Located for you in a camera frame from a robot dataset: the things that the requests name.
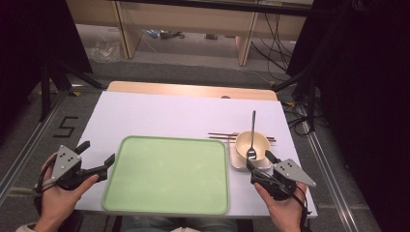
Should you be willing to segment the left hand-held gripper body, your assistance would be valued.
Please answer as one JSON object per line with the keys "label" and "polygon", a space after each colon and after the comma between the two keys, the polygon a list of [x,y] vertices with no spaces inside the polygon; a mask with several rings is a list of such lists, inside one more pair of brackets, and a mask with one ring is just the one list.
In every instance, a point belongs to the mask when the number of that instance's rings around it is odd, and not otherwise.
{"label": "left hand-held gripper body", "polygon": [[64,190],[73,190],[83,182],[82,158],[68,147],[61,145],[51,174],[51,182]]}

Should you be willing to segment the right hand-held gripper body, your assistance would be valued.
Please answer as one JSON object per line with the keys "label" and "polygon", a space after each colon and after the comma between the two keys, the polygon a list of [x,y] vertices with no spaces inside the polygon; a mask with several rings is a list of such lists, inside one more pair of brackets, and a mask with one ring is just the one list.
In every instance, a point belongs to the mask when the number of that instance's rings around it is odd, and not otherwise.
{"label": "right hand-held gripper body", "polygon": [[273,173],[268,174],[255,167],[250,182],[259,184],[277,201],[288,199],[294,195],[298,183],[315,187],[316,183],[292,159],[273,164]]}

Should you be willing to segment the white square plate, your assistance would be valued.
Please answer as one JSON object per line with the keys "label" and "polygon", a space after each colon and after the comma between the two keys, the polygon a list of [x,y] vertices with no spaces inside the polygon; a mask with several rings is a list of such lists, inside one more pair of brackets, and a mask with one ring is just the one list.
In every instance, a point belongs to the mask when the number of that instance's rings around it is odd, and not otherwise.
{"label": "white square plate", "polygon": [[[230,156],[230,163],[234,169],[238,171],[247,171],[247,166],[244,161],[242,161],[239,155],[236,152],[235,144],[233,142],[229,142],[229,156]],[[268,170],[272,167],[271,162],[268,159],[262,160],[260,163],[255,165],[256,168],[260,170]]]}

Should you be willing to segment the cream bowl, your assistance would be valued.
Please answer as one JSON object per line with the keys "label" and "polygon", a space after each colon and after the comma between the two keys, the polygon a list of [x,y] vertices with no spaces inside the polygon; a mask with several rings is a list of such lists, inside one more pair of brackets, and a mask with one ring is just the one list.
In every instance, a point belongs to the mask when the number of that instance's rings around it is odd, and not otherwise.
{"label": "cream bowl", "polygon": [[244,131],[238,134],[235,139],[235,150],[240,160],[245,161],[249,148],[255,150],[256,158],[252,159],[253,164],[266,160],[265,152],[271,150],[271,144],[267,137],[259,132]]}

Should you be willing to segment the metal spoon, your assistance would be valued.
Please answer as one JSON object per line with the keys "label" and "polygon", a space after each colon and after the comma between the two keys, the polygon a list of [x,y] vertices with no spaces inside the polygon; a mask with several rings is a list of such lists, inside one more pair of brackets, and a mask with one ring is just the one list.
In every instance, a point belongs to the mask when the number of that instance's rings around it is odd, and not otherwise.
{"label": "metal spoon", "polygon": [[254,132],[255,132],[255,118],[256,118],[256,111],[252,111],[252,120],[251,120],[251,131],[250,131],[250,147],[247,151],[247,159],[248,160],[255,160],[256,159],[256,151],[253,148],[253,141],[254,141]]}

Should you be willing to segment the green tray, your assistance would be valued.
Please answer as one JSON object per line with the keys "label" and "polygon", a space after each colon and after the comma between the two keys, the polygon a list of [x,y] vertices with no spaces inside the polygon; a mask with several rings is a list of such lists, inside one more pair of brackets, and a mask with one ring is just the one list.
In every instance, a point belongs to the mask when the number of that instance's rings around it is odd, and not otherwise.
{"label": "green tray", "polygon": [[229,208],[225,145],[129,136],[117,152],[102,205],[128,213],[222,215]]}

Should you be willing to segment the person's right hand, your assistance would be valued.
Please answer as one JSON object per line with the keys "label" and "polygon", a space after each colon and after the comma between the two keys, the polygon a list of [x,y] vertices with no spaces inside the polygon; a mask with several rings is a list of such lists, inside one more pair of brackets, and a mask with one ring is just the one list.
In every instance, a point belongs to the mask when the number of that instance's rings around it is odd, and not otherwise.
{"label": "person's right hand", "polygon": [[300,223],[303,207],[296,199],[277,201],[259,184],[255,183],[254,188],[265,202],[271,220],[279,232],[302,232]]}

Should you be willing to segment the person's left hand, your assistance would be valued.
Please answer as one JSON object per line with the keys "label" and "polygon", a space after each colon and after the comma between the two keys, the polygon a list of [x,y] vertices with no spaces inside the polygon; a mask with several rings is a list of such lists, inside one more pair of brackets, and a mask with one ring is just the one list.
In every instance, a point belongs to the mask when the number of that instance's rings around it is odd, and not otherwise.
{"label": "person's left hand", "polygon": [[93,175],[74,190],[64,190],[58,186],[48,188],[43,193],[42,213],[34,227],[34,231],[57,232],[60,225],[73,212],[81,196],[94,185],[98,179],[98,175]]}

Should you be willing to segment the black metal stand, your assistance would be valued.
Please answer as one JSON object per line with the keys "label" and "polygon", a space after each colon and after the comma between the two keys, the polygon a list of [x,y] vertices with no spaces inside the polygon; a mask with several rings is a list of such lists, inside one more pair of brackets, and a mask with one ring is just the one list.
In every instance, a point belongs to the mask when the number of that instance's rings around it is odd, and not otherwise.
{"label": "black metal stand", "polygon": [[96,89],[106,89],[107,86],[103,85],[99,81],[86,75],[73,66],[65,63],[61,60],[47,60],[41,68],[41,95],[42,95],[42,114],[40,121],[43,122],[51,111],[51,98],[50,98],[50,83],[53,83],[58,91],[71,92],[73,90],[72,84],[67,78],[67,74],[70,73],[80,80],[85,81],[87,84],[95,87]]}
{"label": "black metal stand", "polygon": [[302,100],[307,101],[307,112],[300,119],[300,122],[307,122],[307,125],[308,125],[307,133],[311,133],[315,131],[315,126],[314,126],[314,102],[315,102],[314,78],[309,72],[302,71],[290,77],[288,80],[285,80],[281,84],[274,85],[272,87],[272,90],[277,93],[289,87],[292,84],[296,85],[293,91],[293,94],[292,94],[292,98],[296,102],[301,102]]}

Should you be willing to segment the person's legs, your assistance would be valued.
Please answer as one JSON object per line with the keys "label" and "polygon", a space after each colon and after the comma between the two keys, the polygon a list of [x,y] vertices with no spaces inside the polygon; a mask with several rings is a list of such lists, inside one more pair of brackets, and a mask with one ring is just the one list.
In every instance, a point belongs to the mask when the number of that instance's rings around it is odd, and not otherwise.
{"label": "person's legs", "polygon": [[121,232],[238,232],[238,224],[217,217],[123,217]]}

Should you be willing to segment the white table mat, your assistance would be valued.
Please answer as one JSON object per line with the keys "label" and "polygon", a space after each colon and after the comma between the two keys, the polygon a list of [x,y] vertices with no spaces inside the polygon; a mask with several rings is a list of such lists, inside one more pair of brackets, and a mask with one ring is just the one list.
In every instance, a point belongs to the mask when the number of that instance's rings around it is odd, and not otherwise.
{"label": "white table mat", "polygon": [[[251,129],[253,110],[256,111],[255,129],[277,140],[271,146],[272,152],[281,160],[295,160],[298,157],[296,149],[278,101],[104,92],[82,134],[83,139],[91,143],[83,155],[83,165],[86,168],[94,167],[112,154],[117,158],[122,141],[129,136],[212,139],[208,132],[248,131]],[[108,179],[87,191],[76,207],[83,211],[116,215],[227,218],[267,216],[268,210],[263,200],[250,183],[249,172],[238,171],[231,166],[229,147],[222,143],[226,149],[229,185],[229,208],[222,215],[108,211],[103,207]]]}

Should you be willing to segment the clear plastic bag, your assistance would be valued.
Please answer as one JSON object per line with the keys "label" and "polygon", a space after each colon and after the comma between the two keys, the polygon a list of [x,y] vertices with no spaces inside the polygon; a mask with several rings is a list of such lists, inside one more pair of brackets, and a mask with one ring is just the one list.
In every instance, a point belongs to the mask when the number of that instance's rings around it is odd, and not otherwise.
{"label": "clear plastic bag", "polygon": [[115,63],[120,61],[120,42],[105,35],[98,35],[90,51],[91,59],[98,63]]}

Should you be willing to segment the black curtain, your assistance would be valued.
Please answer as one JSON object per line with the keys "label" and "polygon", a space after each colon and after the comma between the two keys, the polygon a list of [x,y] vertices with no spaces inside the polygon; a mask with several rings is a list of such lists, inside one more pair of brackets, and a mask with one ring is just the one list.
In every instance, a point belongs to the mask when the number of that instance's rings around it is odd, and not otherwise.
{"label": "black curtain", "polygon": [[410,0],[356,0],[316,85],[382,232],[410,232]]}
{"label": "black curtain", "polygon": [[49,60],[92,70],[67,1],[0,0],[0,140]]}

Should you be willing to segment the beige wooden desk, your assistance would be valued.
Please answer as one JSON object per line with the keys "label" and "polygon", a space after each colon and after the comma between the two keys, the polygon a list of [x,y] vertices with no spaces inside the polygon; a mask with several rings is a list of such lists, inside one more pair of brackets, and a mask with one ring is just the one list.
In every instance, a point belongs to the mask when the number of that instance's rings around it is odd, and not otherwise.
{"label": "beige wooden desk", "polygon": [[125,57],[131,59],[144,29],[219,34],[235,39],[239,64],[248,59],[250,40],[267,39],[278,29],[285,41],[297,41],[306,19],[286,14],[262,14],[110,0],[66,0],[77,24],[119,28]]}

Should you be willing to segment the metal floor rail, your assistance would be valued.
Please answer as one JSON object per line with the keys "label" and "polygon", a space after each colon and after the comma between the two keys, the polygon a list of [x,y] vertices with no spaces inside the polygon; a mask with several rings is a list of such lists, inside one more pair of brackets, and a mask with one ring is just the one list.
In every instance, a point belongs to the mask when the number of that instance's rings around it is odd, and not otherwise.
{"label": "metal floor rail", "polygon": [[0,207],[7,198],[8,193],[12,189],[12,186],[15,184],[19,174],[27,164],[28,160],[31,159],[34,151],[43,138],[45,131],[55,118],[61,103],[67,95],[67,91],[59,92],[56,95],[47,115],[36,125],[34,131],[30,134],[30,137],[26,140],[24,146],[8,169],[5,177],[0,181]]}
{"label": "metal floor rail", "polygon": [[313,124],[307,120],[308,113],[302,106],[297,106],[296,111],[304,116],[306,119],[302,123],[303,129],[307,134],[307,139],[314,153],[319,169],[322,173],[323,179],[330,192],[333,202],[336,206],[340,221],[344,227],[345,232],[359,232],[359,228],[354,219],[352,211],[350,210],[344,195],[341,192],[339,184],[337,183],[334,172],[328,163],[319,139],[313,130]]}

